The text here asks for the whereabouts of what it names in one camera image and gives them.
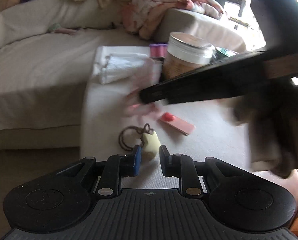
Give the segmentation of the pink patterned small cloth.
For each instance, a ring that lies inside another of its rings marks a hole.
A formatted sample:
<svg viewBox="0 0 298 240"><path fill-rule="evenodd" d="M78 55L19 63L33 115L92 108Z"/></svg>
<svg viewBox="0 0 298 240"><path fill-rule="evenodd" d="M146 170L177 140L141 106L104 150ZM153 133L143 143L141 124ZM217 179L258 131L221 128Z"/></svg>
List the pink patterned small cloth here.
<svg viewBox="0 0 298 240"><path fill-rule="evenodd" d="M140 91L156 85L161 76L162 62L147 58L144 65L140 67L131 77L131 92L125 97L124 114L126 116L149 116L152 119L159 119L162 115L160 102L143 103L140 100Z"/></svg>

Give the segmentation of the green lidded jar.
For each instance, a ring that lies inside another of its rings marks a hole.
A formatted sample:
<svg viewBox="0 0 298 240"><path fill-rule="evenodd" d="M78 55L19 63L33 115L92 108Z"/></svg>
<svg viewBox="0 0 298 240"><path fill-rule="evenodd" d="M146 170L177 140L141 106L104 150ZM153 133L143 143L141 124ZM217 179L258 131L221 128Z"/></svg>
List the green lidded jar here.
<svg viewBox="0 0 298 240"><path fill-rule="evenodd" d="M233 56L236 56L238 53L226 48L221 48L221 47L215 47L212 55L212 61L220 61L223 59L227 59Z"/></svg>

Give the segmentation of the yellow star toy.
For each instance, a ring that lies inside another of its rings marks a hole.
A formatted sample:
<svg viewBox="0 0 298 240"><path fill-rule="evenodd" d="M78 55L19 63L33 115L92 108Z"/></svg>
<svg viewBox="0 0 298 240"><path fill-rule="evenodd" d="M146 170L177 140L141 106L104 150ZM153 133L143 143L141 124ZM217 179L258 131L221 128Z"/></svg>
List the yellow star toy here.
<svg viewBox="0 0 298 240"><path fill-rule="evenodd" d="M161 146L160 140L157 133L153 131L152 133L144 133L141 137L142 150L141 156L143 161L151 161L159 153L159 148Z"/></svg>

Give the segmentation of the red pink flat toy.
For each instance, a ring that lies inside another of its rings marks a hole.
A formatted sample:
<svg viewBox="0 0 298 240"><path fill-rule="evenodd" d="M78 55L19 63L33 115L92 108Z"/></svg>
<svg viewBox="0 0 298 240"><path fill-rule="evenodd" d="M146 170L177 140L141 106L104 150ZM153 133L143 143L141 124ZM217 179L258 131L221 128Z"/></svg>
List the red pink flat toy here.
<svg viewBox="0 0 298 240"><path fill-rule="evenodd" d="M190 135L195 130L195 126L193 124L190 124L189 122L168 112L164 113L159 120L184 135Z"/></svg>

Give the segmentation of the pink purple round container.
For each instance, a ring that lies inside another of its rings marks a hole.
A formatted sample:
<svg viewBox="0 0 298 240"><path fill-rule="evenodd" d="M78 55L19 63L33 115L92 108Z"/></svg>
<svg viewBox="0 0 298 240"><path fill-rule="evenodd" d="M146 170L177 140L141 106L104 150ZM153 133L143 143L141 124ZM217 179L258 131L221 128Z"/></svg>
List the pink purple round container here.
<svg viewBox="0 0 298 240"><path fill-rule="evenodd" d="M150 57L152 58L165 58L167 54L168 44L155 43L149 45Z"/></svg>

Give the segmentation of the white folded towel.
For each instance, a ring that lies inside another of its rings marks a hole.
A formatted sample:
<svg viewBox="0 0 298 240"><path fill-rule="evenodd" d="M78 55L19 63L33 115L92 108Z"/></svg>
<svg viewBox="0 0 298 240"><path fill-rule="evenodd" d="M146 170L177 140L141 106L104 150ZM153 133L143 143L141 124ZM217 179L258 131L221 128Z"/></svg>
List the white folded towel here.
<svg viewBox="0 0 298 240"><path fill-rule="evenodd" d="M111 53L97 56L93 76L98 77L99 83L105 85L131 77L140 69L149 57L139 53Z"/></svg>

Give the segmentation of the pink floral blanket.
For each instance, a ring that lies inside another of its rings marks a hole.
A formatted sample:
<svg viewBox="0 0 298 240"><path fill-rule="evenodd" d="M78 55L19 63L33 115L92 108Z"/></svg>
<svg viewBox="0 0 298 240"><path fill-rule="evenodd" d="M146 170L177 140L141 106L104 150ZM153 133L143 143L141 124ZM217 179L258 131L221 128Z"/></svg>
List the pink floral blanket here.
<svg viewBox="0 0 298 240"><path fill-rule="evenodd" d="M122 9L122 23L126 32L149 40L168 9L197 12L220 20L225 12L215 0L131 0Z"/></svg>

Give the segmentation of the beige sofa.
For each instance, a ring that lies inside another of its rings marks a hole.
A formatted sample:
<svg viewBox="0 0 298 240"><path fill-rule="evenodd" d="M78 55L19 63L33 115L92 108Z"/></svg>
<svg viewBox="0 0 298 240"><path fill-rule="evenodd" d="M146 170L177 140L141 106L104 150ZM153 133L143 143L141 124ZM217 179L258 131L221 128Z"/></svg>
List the beige sofa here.
<svg viewBox="0 0 298 240"><path fill-rule="evenodd" d="M0 12L0 150L80 145L84 92L101 46L147 46L121 6L34 0Z"/></svg>

